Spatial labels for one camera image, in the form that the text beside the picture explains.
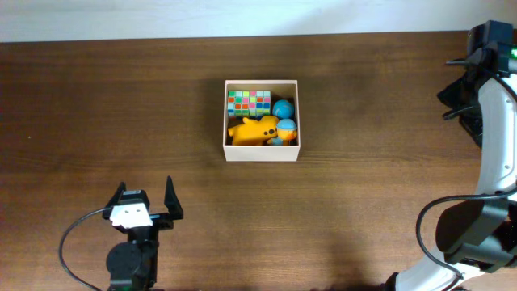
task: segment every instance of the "blue ball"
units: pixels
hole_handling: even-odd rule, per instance
[[[273,115],[280,119],[291,118],[294,116],[294,106],[287,100],[280,100],[273,106]]]

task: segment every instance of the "wooden table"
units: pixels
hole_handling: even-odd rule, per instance
[[[0,289],[83,290],[57,245],[120,181],[153,212],[171,175],[185,211],[160,235],[166,290],[378,285],[415,264],[420,209],[472,194],[481,151],[435,97],[465,32],[0,45]],[[296,79],[298,162],[225,162],[224,80]],[[432,246],[438,207],[423,233]],[[95,217],[65,259],[105,289],[125,237]],[[502,270],[475,290],[511,289]]]

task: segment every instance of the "yellow plush toy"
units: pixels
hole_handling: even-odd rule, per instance
[[[264,116],[260,121],[244,117],[244,124],[233,126],[228,133],[233,137],[232,146],[262,146],[265,141],[276,137],[276,116]]]

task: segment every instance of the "colorful checkered block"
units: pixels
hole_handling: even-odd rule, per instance
[[[229,117],[261,117],[270,114],[270,91],[228,91]]]

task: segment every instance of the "open box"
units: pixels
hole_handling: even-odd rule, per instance
[[[228,91],[270,91],[271,105],[279,99],[294,104],[292,118],[298,128],[295,145],[232,145],[228,127],[241,124],[241,120],[228,117]],[[225,83],[225,118],[223,127],[223,150],[228,162],[295,162],[301,146],[300,106],[298,105],[298,81],[296,80],[228,80]]]

